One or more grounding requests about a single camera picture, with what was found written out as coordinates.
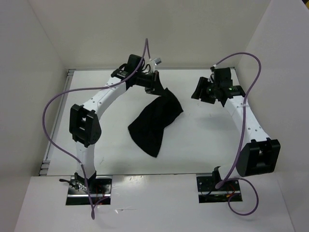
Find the black skirt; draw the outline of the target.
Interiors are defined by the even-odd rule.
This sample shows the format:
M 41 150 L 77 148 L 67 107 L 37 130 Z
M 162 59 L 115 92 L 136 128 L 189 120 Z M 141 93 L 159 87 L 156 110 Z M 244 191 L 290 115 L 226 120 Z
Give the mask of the black skirt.
M 148 104 L 128 126 L 133 142 L 146 154 L 157 158 L 164 130 L 183 112 L 177 97 L 168 89 Z

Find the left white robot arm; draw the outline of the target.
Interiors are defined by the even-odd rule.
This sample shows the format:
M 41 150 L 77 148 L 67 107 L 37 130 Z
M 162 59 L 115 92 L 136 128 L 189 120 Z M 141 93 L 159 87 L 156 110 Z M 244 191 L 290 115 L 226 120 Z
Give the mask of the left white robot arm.
M 143 87 L 147 94 L 163 94 L 164 89 L 156 70 L 160 63 L 160 58 L 145 62 L 140 56 L 131 54 L 127 63 L 112 72 L 105 89 L 82 105 L 74 104 L 71 107 L 69 132 L 75 141 L 76 157 L 81 162 L 74 174 L 75 189 L 91 193 L 96 188 L 94 150 L 102 133 L 99 120 L 107 108 L 134 85 Z

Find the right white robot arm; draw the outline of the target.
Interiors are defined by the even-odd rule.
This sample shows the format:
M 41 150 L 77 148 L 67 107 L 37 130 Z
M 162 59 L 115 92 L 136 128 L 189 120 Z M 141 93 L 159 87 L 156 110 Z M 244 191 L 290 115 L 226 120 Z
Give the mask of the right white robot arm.
M 272 173 L 277 164 L 280 142 L 263 130 L 245 97 L 243 88 L 233 84 L 230 68 L 214 67 L 209 78 L 199 79 L 192 95 L 192 99 L 202 102 L 221 103 L 240 133 L 234 162 L 216 167 L 218 174 L 211 179 L 217 190 L 224 189 L 232 178 Z

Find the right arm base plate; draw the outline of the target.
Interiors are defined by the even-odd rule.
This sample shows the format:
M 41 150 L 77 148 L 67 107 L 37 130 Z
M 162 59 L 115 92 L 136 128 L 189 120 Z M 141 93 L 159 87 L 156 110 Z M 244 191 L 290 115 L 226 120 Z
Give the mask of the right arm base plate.
M 215 188 L 213 177 L 210 174 L 197 175 L 197 193 L 199 203 L 241 202 L 242 196 L 238 181 L 225 184 L 220 189 Z

